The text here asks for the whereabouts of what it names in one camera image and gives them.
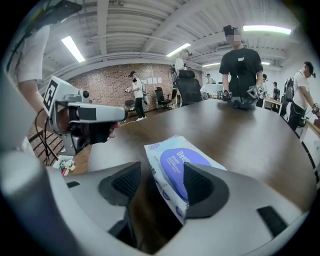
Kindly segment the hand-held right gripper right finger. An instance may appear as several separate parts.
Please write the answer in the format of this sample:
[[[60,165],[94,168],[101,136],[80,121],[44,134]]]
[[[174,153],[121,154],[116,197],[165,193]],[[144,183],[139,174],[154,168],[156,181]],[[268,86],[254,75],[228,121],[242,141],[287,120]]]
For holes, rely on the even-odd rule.
[[[160,256],[272,256],[307,217],[292,202],[252,177],[184,164],[189,206],[180,231]]]

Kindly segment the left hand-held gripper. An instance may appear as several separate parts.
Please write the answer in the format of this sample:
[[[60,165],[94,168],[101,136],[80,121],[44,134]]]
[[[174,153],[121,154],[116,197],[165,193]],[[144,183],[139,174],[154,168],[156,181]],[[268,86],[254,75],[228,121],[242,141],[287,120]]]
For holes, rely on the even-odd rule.
[[[61,136],[65,156],[75,156],[86,147],[86,139],[77,123],[114,123],[124,121],[128,116],[123,107],[93,104],[87,90],[76,88],[56,76],[49,81],[43,106],[50,129]],[[64,109],[71,112],[69,121],[74,123],[69,123],[67,128],[61,125],[63,118],[59,114]]]

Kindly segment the person's left hand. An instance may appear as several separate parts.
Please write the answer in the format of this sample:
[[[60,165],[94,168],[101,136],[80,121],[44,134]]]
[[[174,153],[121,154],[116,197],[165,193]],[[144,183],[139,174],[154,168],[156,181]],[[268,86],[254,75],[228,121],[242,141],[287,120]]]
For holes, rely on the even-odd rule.
[[[86,145],[105,143],[114,138],[114,129],[120,127],[118,121],[83,123],[77,108],[66,107],[57,112],[57,123],[61,132],[71,135],[71,140],[79,137]]]

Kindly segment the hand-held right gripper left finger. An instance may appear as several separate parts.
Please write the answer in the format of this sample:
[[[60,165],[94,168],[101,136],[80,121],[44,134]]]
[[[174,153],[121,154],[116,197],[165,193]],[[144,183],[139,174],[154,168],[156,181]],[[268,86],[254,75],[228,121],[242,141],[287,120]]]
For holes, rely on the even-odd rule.
[[[52,191],[76,201],[87,216],[108,232],[122,221],[141,181],[141,163],[128,162],[83,174],[62,176],[48,171]]]

